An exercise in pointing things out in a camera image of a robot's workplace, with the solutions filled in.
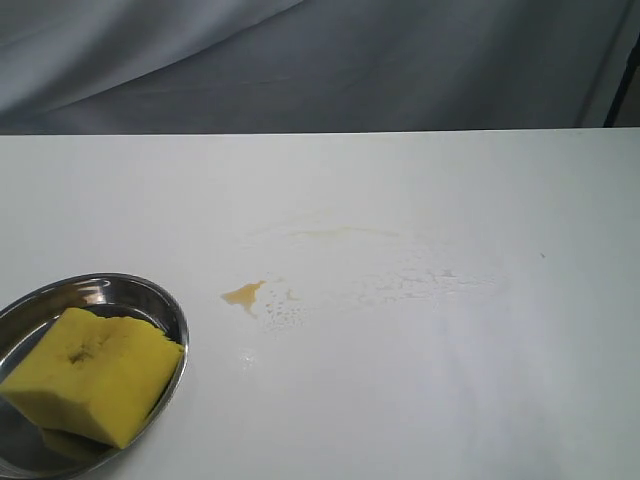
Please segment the yellow sponge block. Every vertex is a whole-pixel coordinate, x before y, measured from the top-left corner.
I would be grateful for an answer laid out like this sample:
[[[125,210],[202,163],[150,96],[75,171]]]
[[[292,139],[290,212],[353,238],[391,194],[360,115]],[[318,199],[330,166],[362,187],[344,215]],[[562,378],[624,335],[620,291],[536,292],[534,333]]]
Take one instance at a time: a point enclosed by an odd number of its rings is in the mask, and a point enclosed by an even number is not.
[[[183,353],[149,322],[72,307],[2,381],[1,395],[38,427],[123,449]]]

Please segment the brown liquid spill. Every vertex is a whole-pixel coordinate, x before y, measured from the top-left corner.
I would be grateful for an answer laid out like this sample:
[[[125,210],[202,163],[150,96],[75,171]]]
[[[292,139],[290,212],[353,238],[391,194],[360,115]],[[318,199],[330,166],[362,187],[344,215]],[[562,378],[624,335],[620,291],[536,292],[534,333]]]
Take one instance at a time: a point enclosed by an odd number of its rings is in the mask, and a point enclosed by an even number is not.
[[[221,298],[230,306],[239,306],[249,316],[255,317],[253,305],[256,302],[256,295],[265,284],[264,280],[255,283],[248,283],[242,287],[223,293]]]

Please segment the black light stand pole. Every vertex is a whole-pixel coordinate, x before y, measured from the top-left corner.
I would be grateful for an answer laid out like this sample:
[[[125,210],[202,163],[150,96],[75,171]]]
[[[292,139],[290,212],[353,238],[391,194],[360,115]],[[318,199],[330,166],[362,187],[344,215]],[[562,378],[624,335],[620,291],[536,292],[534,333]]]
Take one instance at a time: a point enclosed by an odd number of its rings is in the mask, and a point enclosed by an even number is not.
[[[604,128],[639,127],[639,21],[624,30],[616,47],[606,93]]]

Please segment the round steel bowl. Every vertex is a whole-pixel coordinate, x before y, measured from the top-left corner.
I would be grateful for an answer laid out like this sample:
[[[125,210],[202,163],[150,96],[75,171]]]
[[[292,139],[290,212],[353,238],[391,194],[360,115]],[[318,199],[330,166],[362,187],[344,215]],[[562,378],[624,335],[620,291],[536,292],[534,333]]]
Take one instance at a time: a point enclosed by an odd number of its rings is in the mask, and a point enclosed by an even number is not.
[[[1,395],[1,475],[5,479],[71,479],[122,455],[169,404],[184,373],[189,329],[177,301],[153,282],[126,274],[95,273],[43,286],[1,312],[1,383],[68,308],[108,317],[132,317],[161,329],[184,349],[172,378],[131,441],[118,449],[29,421]]]

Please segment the grey backdrop cloth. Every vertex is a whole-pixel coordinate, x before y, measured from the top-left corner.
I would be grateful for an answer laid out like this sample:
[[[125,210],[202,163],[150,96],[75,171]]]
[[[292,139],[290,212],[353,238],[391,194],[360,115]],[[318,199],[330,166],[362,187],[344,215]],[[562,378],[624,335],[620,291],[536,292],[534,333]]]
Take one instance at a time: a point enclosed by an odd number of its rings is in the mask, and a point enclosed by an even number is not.
[[[5,134],[599,126],[635,1],[5,1]]]

